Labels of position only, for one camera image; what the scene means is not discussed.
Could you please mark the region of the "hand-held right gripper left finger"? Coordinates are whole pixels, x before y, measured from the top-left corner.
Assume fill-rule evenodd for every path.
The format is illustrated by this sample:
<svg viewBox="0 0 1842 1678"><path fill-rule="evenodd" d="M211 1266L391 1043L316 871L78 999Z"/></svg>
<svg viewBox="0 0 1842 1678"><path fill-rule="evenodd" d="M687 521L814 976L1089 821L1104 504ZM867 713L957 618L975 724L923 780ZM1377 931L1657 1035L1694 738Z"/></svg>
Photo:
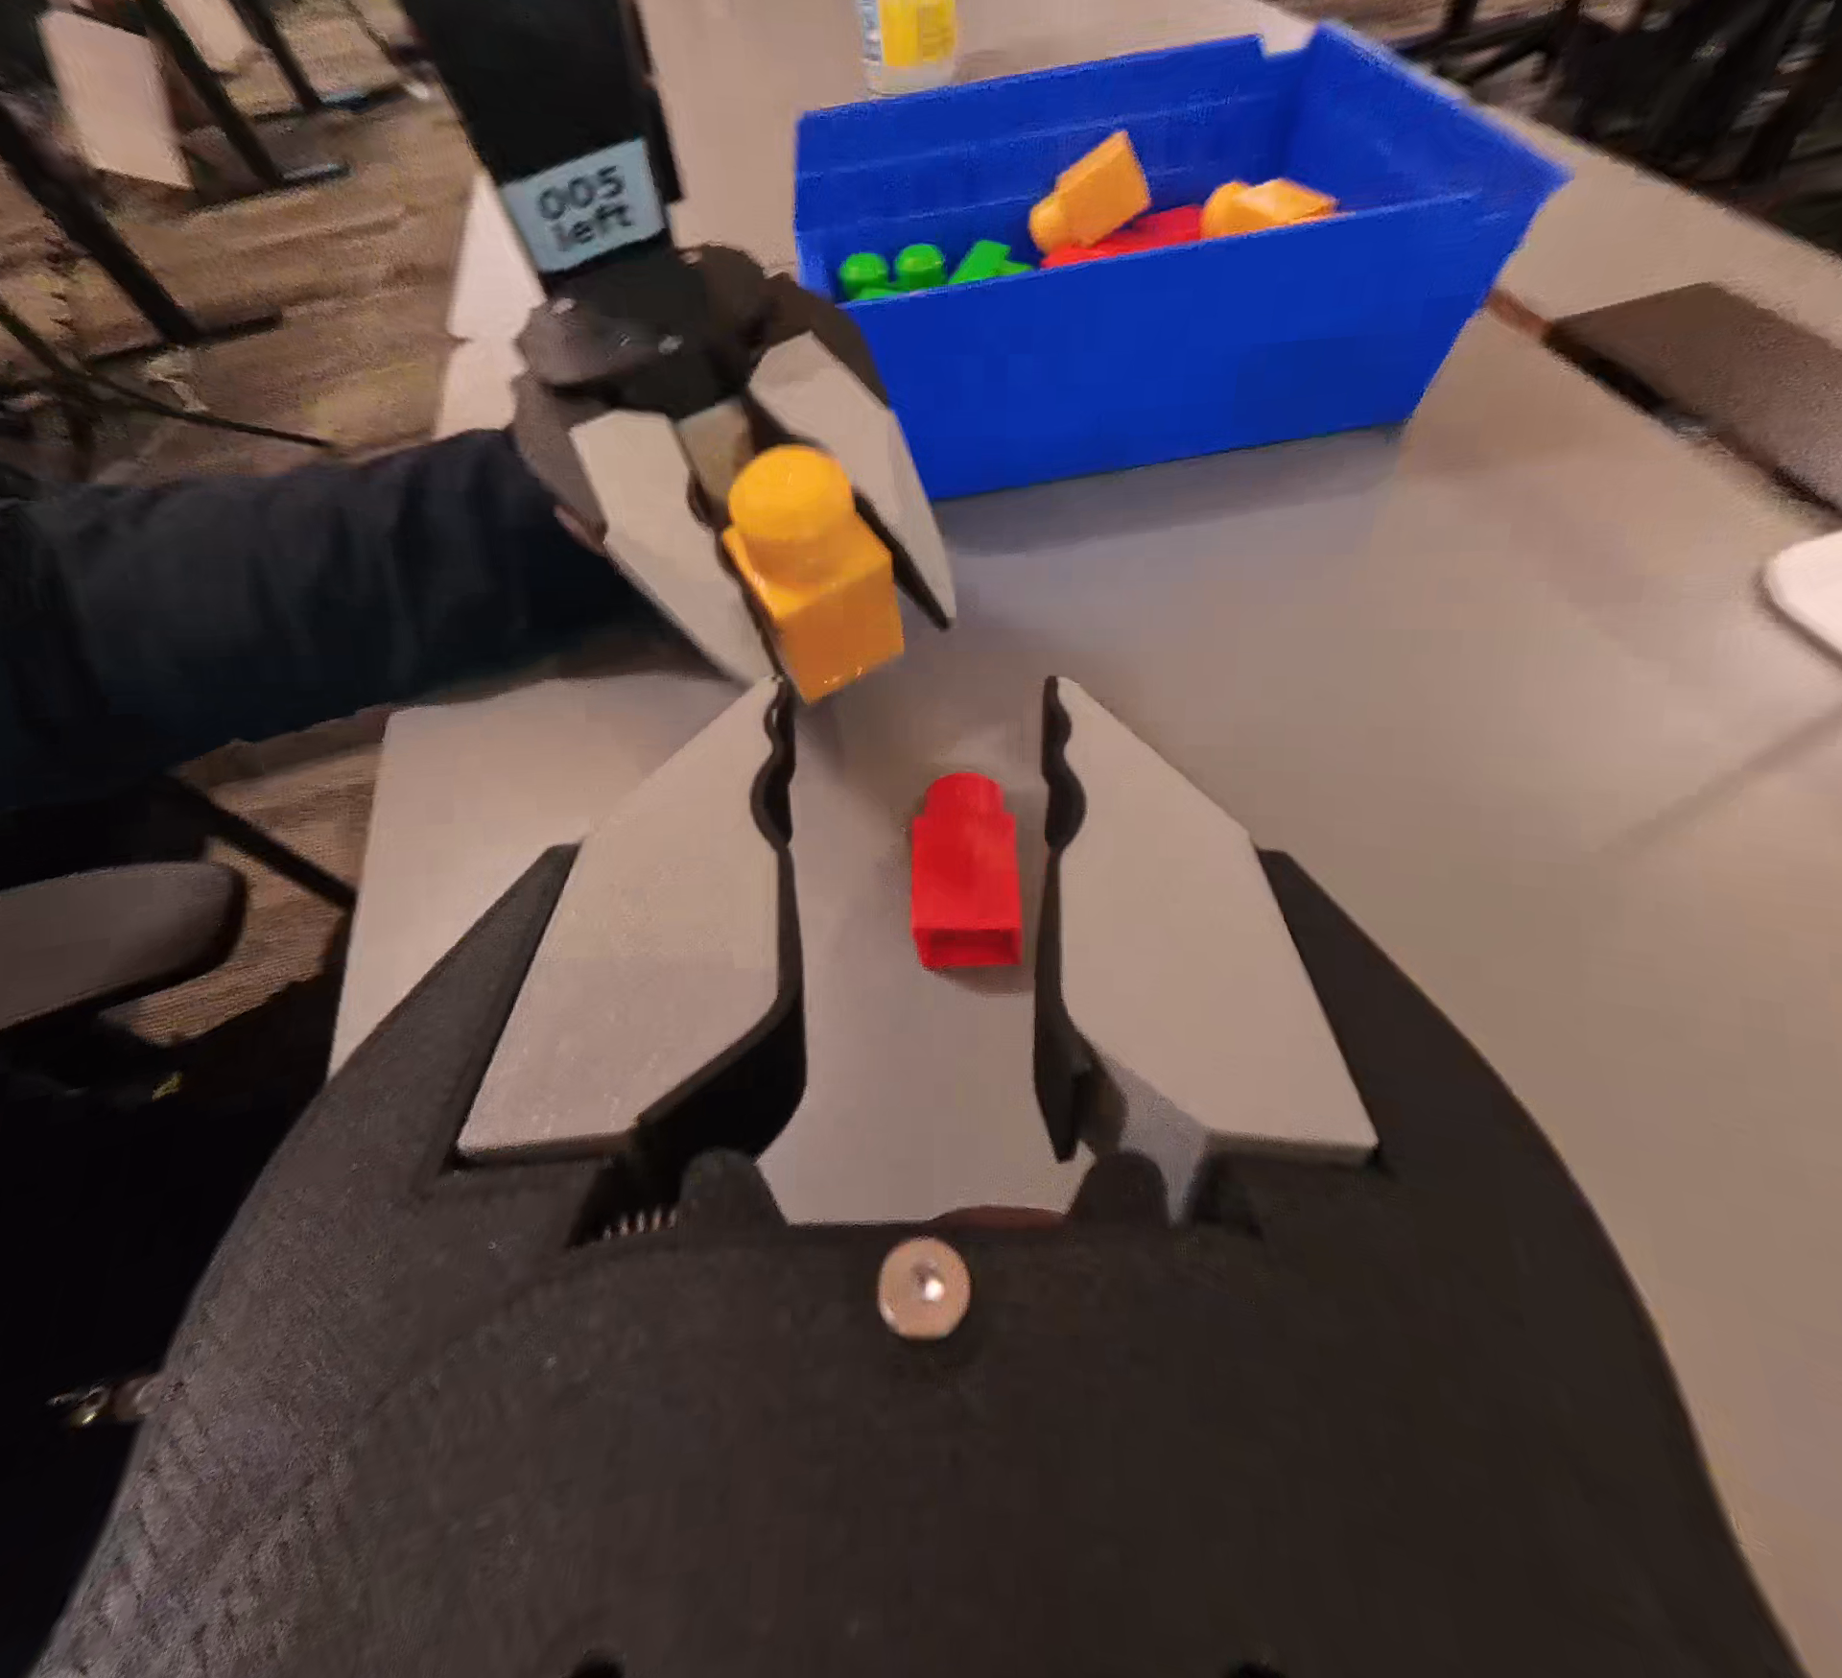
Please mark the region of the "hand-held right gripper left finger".
<svg viewBox="0 0 1842 1678"><path fill-rule="evenodd" d="M760 1157L807 1086L795 693L766 680L579 846L459 1151L611 1159L640 1200Z"/></svg>

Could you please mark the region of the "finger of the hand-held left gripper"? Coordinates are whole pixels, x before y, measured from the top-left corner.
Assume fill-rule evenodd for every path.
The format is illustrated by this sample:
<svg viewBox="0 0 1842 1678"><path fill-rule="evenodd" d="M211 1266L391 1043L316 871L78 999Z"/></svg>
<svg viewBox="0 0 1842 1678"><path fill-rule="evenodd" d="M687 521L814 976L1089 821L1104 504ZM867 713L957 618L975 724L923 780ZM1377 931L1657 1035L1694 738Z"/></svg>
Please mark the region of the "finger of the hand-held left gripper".
<svg viewBox="0 0 1842 1678"><path fill-rule="evenodd" d="M809 446L845 469L886 539L899 587L942 631L956 626L956 570L896 409L813 330L774 343L749 376L758 450Z"/></svg>
<svg viewBox="0 0 1842 1678"><path fill-rule="evenodd" d="M733 682L778 678L766 633L693 504L693 465L675 421L619 407L571 425L567 440L611 562Z"/></svg>

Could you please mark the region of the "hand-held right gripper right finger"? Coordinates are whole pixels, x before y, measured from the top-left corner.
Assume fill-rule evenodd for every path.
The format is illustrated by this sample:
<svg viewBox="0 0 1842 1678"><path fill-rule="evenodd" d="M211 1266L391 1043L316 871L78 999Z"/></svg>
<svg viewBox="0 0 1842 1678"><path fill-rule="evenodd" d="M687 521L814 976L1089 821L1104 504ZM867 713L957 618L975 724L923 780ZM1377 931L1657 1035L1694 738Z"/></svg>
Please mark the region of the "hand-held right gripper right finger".
<svg viewBox="0 0 1842 1678"><path fill-rule="evenodd" d="M1249 831L1072 676L1044 686L1035 1092L1056 1159L1365 1165L1375 1121Z"/></svg>

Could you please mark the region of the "red single-stud block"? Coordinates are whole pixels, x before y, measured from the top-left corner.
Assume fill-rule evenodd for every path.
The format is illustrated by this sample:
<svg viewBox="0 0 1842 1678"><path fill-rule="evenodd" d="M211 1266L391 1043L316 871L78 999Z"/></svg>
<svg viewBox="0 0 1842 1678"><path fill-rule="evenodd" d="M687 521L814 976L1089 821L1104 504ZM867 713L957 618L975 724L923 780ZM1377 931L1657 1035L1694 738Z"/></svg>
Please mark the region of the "red single-stud block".
<svg viewBox="0 0 1842 1678"><path fill-rule="evenodd" d="M928 784L911 819L911 929L932 972L1021 964L1017 823L992 776L961 769Z"/></svg>

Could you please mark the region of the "blue plastic bin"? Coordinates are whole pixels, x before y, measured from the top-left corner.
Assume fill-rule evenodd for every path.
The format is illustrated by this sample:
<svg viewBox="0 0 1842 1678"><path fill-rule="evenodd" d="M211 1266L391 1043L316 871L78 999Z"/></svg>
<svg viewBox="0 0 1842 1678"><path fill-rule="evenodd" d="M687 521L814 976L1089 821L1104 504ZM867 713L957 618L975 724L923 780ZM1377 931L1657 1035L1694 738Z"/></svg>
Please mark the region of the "blue plastic bin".
<svg viewBox="0 0 1842 1678"><path fill-rule="evenodd" d="M1033 260L1029 210L1114 131L1151 206L1274 175L1298 225L849 303L934 498L1404 423L1570 169L1396 53L1325 23L803 113L807 285L932 245Z"/></svg>

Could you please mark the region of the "person's left forearm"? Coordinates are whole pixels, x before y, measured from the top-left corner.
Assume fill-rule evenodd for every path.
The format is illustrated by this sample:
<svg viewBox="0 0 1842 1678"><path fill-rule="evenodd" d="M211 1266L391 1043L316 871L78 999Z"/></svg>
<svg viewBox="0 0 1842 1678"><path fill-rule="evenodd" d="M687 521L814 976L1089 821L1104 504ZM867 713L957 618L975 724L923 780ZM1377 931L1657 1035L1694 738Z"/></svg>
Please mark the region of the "person's left forearm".
<svg viewBox="0 0 1842 1678"><path fill-rule="evenodd" d="M7 477L3 805L122 790L646 614L507 428L159 486Z"/></svg>

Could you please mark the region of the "green two-stud block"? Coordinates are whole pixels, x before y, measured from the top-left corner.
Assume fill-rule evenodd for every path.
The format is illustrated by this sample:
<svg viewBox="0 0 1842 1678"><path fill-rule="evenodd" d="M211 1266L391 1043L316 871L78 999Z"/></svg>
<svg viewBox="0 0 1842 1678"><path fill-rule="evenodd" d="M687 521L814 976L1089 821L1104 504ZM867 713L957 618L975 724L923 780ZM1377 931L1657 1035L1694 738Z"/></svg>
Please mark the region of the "green two-stud block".
<svg viewBox="0 0 1842 1678"><path fill-rule="evenodd" d="M948 260L930 241L909 243L892 256L857 251L845 256L838 270L840 295L845 303L940 287L948 283L948 278Z"/></svg>

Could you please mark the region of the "red building block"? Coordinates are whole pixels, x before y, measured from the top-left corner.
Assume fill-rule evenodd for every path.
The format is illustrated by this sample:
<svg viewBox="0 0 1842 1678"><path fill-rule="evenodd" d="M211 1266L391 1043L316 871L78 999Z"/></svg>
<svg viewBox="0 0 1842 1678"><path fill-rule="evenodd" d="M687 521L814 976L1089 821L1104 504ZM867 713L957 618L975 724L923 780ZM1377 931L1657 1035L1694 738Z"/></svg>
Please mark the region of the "red building block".
<svg viewBox="0 0 1842 1678"><path fill-rule="evenodd" d="M1044 253L1041 268L1128 258L1199 243L1203 237L1201 220L1203 206L1197 204L1145 212L1093 245L1064 245Z"/></svg>

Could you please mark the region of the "white document stand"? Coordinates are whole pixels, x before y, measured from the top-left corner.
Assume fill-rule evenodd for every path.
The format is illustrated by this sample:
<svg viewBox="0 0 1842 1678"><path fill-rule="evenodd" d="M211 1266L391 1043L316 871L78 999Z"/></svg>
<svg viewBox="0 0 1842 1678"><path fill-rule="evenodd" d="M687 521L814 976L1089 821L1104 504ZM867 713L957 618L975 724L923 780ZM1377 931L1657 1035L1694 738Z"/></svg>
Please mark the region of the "white document stand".
<svg viewBox="0 0 1842 1678"><path fill-rule="evenodd" d="M1763 564L1765 602L1812 645L1841 662L1841 544L1835 529L1787 546Z"/></svg>

